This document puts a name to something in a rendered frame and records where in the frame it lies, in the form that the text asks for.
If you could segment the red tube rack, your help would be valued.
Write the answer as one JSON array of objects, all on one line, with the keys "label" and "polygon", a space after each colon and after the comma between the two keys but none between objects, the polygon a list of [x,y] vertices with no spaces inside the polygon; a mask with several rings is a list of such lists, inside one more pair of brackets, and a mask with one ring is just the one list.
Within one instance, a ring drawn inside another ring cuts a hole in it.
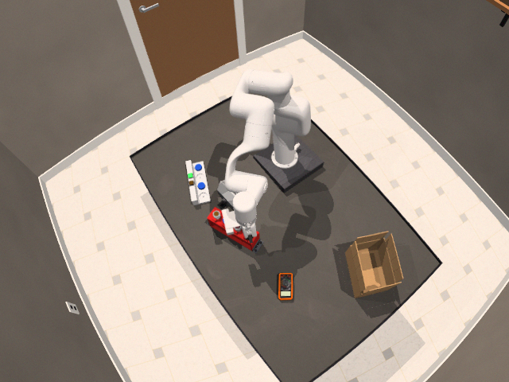
[{"label": "red tube rack", "polygon": [[[217,220],[216,218],[214,218],[213,216],[213,212],[214,211],[219,211],[220,212],[220,215],[221,217]],[[210,224],[211,227],[213,227],[214,229],[216,229],[217,231],[223,233],[225,236],[228,236],[229,238],[233,239],[234,241],[236,241],[237,243],[243,245],[244,247],[250,249],[252,251],[253,247],[256,245],[256,243],[258,242],[259,240],[259,232],[257,232],[257,236],[254,237],[252,240],[253,240],[253,243],[250,244],[249,240],[246,240],[246,238],[244,237],[244,234],[243,234],[243,231],[241,229],[240,232],[237,232],[236,230],[234,230],[234,234],[232,235],[227,235],[226,233],[226,229],[225,229],[225,226],[224,226],[224,223],[223,223],[223,215],[222,215],[222,211],[219,210],[218,208],[214,208],[212,210],[212,212],[209,214],[208,216],[208,222]]]}]

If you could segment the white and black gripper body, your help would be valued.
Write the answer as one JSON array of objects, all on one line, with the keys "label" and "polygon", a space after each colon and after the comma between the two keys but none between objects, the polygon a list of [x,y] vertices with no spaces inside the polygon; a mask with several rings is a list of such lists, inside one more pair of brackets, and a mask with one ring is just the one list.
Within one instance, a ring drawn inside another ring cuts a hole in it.
[{"label": "white and black gripper body", "polygon": [[252,235],[253,237],[257,236],[255,222],[251,225],[250,229],[247,229],[247,227],[245,227],[245,226],[241,226],[241,227],[242,227],[243,234],[244,234],[245,238],[247,238],[248,235]]}]

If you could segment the black pocket multimeter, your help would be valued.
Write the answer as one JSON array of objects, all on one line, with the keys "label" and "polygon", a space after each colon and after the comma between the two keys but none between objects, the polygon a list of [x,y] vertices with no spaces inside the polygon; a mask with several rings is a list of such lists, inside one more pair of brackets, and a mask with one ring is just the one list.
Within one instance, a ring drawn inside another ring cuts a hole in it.
[{"label": "black pocket multimeter", "polygon": [[293,298],[293,274],[280,273],[278,276],[278,299],[292,300]]}]

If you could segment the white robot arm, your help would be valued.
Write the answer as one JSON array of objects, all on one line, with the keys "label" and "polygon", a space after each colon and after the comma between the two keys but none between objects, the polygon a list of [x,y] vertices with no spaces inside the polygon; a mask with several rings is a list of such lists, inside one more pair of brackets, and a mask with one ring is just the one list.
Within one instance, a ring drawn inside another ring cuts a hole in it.
[{"label": "white robot arm", "polygon": [[[232,202],[234,211],[222,210],[227,235],[234,234],[234,227],[251,228],[257,218],[256,207],[268,186],[267,178],[262,175],[235,170],[239,157],[266,149],[272,128],[272,162],[283,169],[297,163],[296,150],[300,143],[294,145],[294,135],[306,136],[309,133],[311,107],[307,99],[290,95],[292,86],[293,77],[289,72],[247,69],[231,97],[231,115],[245,119],[246,126],[243,143],[232,152],[227,162],[225,187],[237,193]],[[269,99],[249,93],[265,95]]]}]

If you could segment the brown cardboard box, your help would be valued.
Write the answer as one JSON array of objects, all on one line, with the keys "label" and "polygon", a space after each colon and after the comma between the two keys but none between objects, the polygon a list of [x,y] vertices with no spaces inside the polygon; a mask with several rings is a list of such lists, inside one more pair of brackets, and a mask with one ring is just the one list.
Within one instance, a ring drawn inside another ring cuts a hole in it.
[{"label": "brown cardboard box", "polygon": [[358,237],[345,252],[355,298],[389,290],[403,279],[392,233],[383,238],[387,233]]}]

